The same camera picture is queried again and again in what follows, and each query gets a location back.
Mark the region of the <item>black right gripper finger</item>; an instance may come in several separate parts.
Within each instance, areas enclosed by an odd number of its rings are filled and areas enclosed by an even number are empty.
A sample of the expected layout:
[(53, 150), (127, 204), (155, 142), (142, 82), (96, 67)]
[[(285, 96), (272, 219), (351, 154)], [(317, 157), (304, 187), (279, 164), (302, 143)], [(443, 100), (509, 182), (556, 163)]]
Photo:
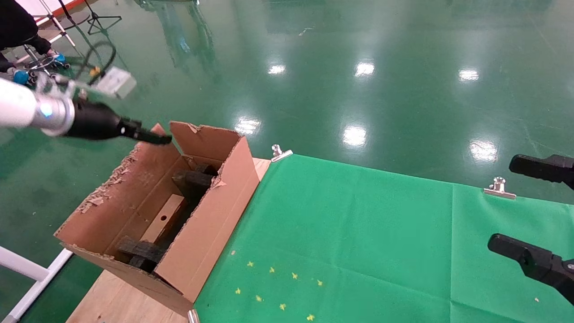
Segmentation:
[(516, 261), (528, 278), (556, 289), (574, 304), (574, 260), (552, 251), (496, 233), (487, 244), (490, 251)]
[(564, 183), (574, 188), (574, 159), (561, 155), (551, 155), (539, 159), (527, 155), (515, 155), (509, 164), (512, 173), (525, 175), (553, 183)]

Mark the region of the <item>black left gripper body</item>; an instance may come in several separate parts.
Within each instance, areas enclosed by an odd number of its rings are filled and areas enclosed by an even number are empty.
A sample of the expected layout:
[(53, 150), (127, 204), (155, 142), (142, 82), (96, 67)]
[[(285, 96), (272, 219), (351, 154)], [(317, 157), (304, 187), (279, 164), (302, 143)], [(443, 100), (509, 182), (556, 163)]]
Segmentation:
[(112, 108), (100, 102), (74, 102), (74, 121), (67, 137), (86, 140), (108, 140), (125, 133), (122, 118)]

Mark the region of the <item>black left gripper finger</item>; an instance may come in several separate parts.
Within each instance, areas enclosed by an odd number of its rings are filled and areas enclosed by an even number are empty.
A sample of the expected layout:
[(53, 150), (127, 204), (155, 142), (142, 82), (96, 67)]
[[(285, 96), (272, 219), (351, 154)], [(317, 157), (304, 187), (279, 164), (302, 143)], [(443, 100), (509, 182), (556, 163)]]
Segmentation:
[(123, 127), (122, 135), (136, 141), (146, 142), (153, 145), (168, 145), (172, 142), (171, 135), (156, 134), (140, 127)]
[(140, 121), (127, 118), (120, 119), (120, 133), (122, 136), (134, 140), (172, 140), (170, 135), (156, 134), (143, 128)]

